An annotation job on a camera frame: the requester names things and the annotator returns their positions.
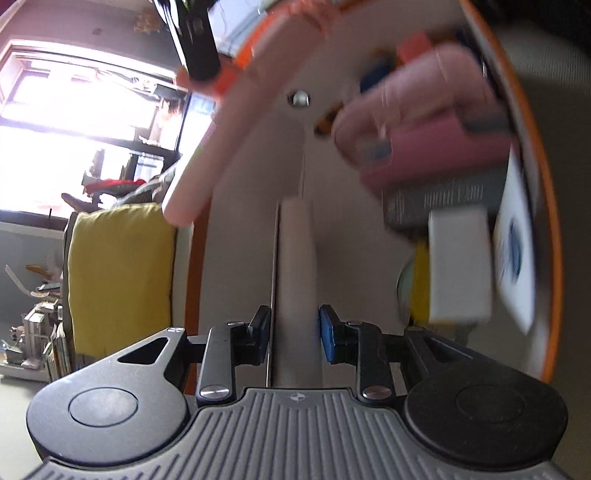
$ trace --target gray wall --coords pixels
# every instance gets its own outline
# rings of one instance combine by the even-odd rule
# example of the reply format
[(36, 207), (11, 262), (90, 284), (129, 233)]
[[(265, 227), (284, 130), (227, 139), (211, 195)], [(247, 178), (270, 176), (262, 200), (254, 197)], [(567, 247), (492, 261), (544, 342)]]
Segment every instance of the gray wall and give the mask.
[[(27, 264), (46, 264), (47, 255), (52, 252), (56, 263), (61, 265), (61, 239), (33, 236), (26, 233), (4, 231), (6, 224), (0, 223), (0, 338), (8, 340), (7, 328), (21, 322), (21, 314), (27, 313), (36, 304), (32, 298), (22, 294), (6, 275), (4, 265), (9, 265), (21, 282), (33, 290), (41, 284), (41, 277), (25, 269)], [(21, 231), (39, 233), (40, 229), (19, 228)]]
[(146, 35), (134, 31), (137, 13), (85, 0), (28, 0), (0, 34), (92, 48), (176, 69), (180, 64), (168, 31)]

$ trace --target silver screw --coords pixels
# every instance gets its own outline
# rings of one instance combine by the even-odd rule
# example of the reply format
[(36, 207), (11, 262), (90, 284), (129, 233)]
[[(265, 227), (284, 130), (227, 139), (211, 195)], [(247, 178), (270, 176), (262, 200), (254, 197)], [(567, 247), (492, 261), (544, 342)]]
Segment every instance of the silver screw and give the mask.
[(208, 385), (203, 387), (199, 394), (208, 400), (223, 400), (230, 396), (230, 389), (223, 385)]
[(368, 400), (386, 400), (392, 396), (392, 390), (383, 385), (372, 385), (364, 389), (361, 394)]

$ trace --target yellow pillow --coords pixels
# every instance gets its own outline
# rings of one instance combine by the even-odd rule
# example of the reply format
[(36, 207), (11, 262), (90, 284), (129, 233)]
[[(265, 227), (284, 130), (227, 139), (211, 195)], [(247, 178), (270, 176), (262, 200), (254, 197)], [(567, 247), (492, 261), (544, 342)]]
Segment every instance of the yellow pillow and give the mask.
[(77, 354), (103, 358), (171, 324), (175, 233), (155, 203), (78, 215), (68, 257)]

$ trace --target ribbed gray plate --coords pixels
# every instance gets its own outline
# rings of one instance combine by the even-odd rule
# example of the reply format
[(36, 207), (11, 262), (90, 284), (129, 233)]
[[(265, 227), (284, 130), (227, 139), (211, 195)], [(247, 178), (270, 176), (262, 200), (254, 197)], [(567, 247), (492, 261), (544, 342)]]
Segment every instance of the ribbed gray plate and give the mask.
[(235, 404), (204, 408), (187, 434), (133, 466), (81, 471), (46, 462), (28, 478), (131, 480), (558, 480), (550, 463), (519, 472), (447, 465), (418, 445), (398, 414), (348, 390), (250, 389)]

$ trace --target red cloth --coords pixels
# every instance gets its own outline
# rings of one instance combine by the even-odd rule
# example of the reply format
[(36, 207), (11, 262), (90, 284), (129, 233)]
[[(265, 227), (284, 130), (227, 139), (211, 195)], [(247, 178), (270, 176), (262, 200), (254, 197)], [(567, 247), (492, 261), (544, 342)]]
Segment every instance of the red cloth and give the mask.
[(135, 185), (135, 187), (139, 187), (140, 185), (143, 185), (145, 182), (145, 180), (135, 180), (135, 181), (131, 181), (131, 180), (100, 180), (100, 181), (96, 181), (94, 183), (89, 183), (86, 187), (85, 187), (85, 192), (88, 194), (92, 194), (98, 190), (105, 190), (107, 188), (110, 187), (116, 187), (118, 185)]

